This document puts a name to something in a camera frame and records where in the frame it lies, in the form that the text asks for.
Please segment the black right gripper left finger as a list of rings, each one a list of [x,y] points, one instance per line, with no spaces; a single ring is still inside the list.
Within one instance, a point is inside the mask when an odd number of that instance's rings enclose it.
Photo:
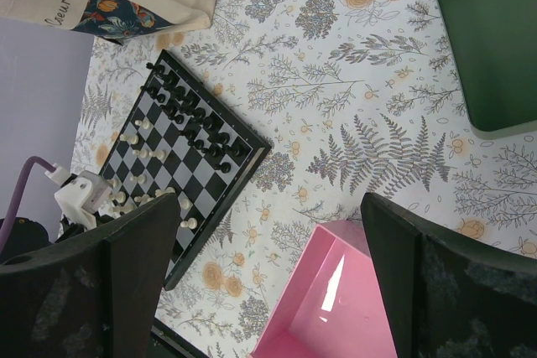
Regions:
[[[3,357],[144,357],[180,220],[166,194],[1,266]]]

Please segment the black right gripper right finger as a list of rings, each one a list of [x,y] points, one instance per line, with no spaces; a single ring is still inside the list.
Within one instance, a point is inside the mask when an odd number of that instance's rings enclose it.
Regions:
[[[536,261],[366,193],[362,223],[399,357],[534,357]]]

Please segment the black white chess board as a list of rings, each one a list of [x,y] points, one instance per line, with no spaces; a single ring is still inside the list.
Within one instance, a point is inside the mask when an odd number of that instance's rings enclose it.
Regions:
[[[123,215],[163,193],[180,203],[180,226],[164,280],[171,290],[214,235],[271,147],[218,101],[170,52],[149,77],[100,175]]]

